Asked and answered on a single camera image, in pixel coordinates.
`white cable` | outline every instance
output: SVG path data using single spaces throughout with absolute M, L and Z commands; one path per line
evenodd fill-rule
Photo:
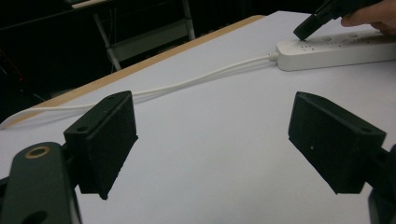
M 217 74 L 220 74 L 222 72 L 225 72 L 227 70 L 242 66 L 242 65 L 246 65 L 249 63 L 255 63 L 255 62 L 259 62 L 259 61 L 263 61 L 263 60 L 268 60 L 270 62 L 275 62 L 277 59 L 277 54 L 276 53 L 270 53 L 266 56 L 263 57 L 258 57 L 258 58 L 254 58 L 254 59 L 249 59 L 246 61 L 242 61 L 240 63 L 234 63 L 225 67 L 222 67 L 218 70 L 212 71 L 210 73 L 204 74 L 200 77 L 195 77 L 192 78 L 190 80 L 187 81 L 183 81 L 180 83 L 177 83 L 175 85 L 170 85 L 170 86 L 165 86 L 162 88 L 158 88 L 158 89 L 153 89 L 153 90 L 149 90 L 149 91 L 138 91 L 135 93 L 132 93 L 132 96 L 142 96 L 142 95 L 148 95 L 148 94 L 153 94 L 153 93 L 157 93 L 157 92 L 161 92 L 161 91 L 171 91 L 171 90 L 177 90 L 177 89 L 181 89 L 183 87 L 189 86 L 195 82 L 198 82 L 206 77 L 212 77 L 215 76 Z M 62 111 L 62 110 L 80 110 L 80 109 L 90 109 L 92 107 L 94 107 L 96 104 L 90 104 L 90 105 L 76 105 L 76 106 L 57 106 L 57 107 L 37 107 L 37 108 L 29 108 L 29 109 L 25 109 L 22 110 L 10 117 L 8 117 L 7 119 L 5 119 L 2 123 L 0 123 L 0 130 L 5 129 L 9 123 L 11 123 L 13 120 L 20 118 L 21 116 L 24 116 L 26 114 L 31 114 L 31 113 L 35 113 L 35 112 L 44 112 L 44 111 Z
M 158 88 L 158 89 L 153 89 L 153 90 L 149 90 L 149 91 L 138 91 L 133 93 L 133 96 L 140 96 L 140 95 L 148 95 L 148 94 L 152 94 L 152 93 L 156 93 L 156 92 L 160 92 L 160 91 L 171 91 L 171 90 L 176 90 L 176 89 L 180 89 L 186 86 L 189 86 L 191 84 L 193 84 L 194 82 L 200 81 L 206 77 L 212 77 L 214 75 L 217 75 L 219 73 L 222 73 L 224 71 L 248 64 L 248 63 L 255 63 L 255 62 L 259 62 L 262 60 L 269 60 L 271 62 L 274 62 L 277 58 L 277 54 L 276 53 L 271 53 L 268 54 L 267 56 L 263 56 L 263 57 L 259 57 L 259 58 L 254 58 L 254 59 L 249 59 L 240 63 L 234 63 L 231 65 L 228 65 L 226 67 L 222 67 L 218 70 L 212 71 L 210 73 L 207 73 L 205 75 L 202 75 L 200 77 L 195 77 L 193 79 L 187 80 L 187 81 L 183 81 L 174 85 L 170 85 L 170 86 L 166 86 L 166 87 L 162 87 L 162 88 Z
M 44 112 L 44 111 L 61 111 L 61 110 L 80 110 L 80 109 L 90 109 L 96 104 L 91 105 L 76 105 L 76 106 L 58 106 L 58 107 L 38 107 L 38 108 L 29 108 L 22 110 L 7 119 L 5 119 L 2 123 L 0 123 L 0 130 L 5 129 L 9 123 L 13 120 L 18 119 L 26 114 Z

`white tabletop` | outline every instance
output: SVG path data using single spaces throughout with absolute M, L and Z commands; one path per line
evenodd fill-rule
M 308 15 L 277 12 L 73 100 L 174 84 L 275 51 Z M 314 35 L 369 29 L 331 21 Z M 134 98 L 139 139 L 109 199 L 78 193 L 83 221 L 98 223 L 370 223 L 366 185 L 335 195 L 288 140 L 297 91 L 326 97 L 396 143 L 396 62 L 284 72 L 261 62 L 157 98 Z M 0 177 L 13 156 L 64 143 L 78 112 L 46 112 L 0 131 Z

